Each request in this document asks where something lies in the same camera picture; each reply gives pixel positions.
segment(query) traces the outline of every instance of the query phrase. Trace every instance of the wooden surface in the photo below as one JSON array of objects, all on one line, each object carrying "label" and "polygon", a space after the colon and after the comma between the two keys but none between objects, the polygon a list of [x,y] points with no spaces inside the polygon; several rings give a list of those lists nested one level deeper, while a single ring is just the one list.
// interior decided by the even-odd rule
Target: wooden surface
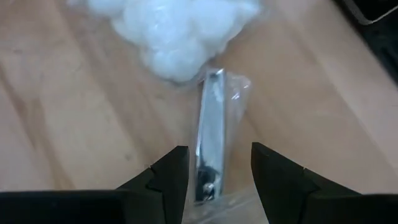
[{"label": "wooden surface", "polygon": [[[253,82],[228,162],[252,185],[260,141],[360,192],[398,192],[398,91],[324,0],[269,1],[217,64]],[[104,21],[61,0],[0,2],[0,190],[113,189],[192,145],[197,90],[141,65]]]}]

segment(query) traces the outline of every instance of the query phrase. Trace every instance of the plastic wrapper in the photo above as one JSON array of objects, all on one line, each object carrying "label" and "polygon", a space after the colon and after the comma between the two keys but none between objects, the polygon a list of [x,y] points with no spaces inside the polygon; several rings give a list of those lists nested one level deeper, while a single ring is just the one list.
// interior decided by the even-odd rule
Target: plastic wrapper
[{"label": "plastic wrapper", "polygon": [[[223,193],[224,169],[251,89],[246,77],[223,69],[207,68],[204,76],[200,114],[193,118],[197,135],[190,146],[195,151],[191,180],[196,201],[217,199]],[[211,187],[209,195],[201,191],[206,185]]]},{"label": "plastic wrapper", "polygon": [[205,205],[186,209],[182,223],[268,224],[269,222],[257,191],[254,187],[250,187]]}]

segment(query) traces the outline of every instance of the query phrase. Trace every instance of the wood grain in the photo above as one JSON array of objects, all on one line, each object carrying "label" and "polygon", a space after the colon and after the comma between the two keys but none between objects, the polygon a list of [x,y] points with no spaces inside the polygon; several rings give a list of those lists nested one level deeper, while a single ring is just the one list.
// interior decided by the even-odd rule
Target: wood grain
[{"label": "wood grain", "polygon": [[[252,80],[227,192],[251,142],[364,193],[398,192],[398,91],[330,1],[269,1],[217,66]],[[106,21],[61,0],[0,3],[0,190],[113,189],[192,145],[200,89],[153,77]]]}]

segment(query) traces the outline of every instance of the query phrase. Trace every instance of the black object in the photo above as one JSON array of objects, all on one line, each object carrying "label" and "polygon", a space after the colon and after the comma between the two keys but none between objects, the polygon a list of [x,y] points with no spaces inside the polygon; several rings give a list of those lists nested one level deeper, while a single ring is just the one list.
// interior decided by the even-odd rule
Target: black object
[{"label": "black object", "polygon": [[188,165],[179,146],[116,190],[1,193],[0,223],[181,223]]},{"label": "black object", "polygon": [[217,170],[214,170],[210,166],[203,166],[198,170],[198,179],[196,183],[195,191],[195,201],[205,202],[208,200],[213,200],[215,195],[215,190],[211,189],[209,191],[202,190],[200,186],[204,186],[206,183],[214,183],[216,181]]},{"label": "black object", "polygon": [[398,1],[334,0],[398,83]]},{"label": "black object", "polygon": [[361,195],[259,143],[251,167],[270,224],[398,223],[398,195]]}]

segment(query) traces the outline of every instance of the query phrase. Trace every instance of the silver metal part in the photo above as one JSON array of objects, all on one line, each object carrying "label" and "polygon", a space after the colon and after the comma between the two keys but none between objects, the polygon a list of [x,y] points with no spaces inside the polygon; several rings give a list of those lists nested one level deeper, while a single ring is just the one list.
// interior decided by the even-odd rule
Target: silver metal part
[{"label": "silver metal part", "polygon": [[205,79],[201,99],[195,164],[195,199],[213,200],[221,195],[224,179],[225,72]]}]

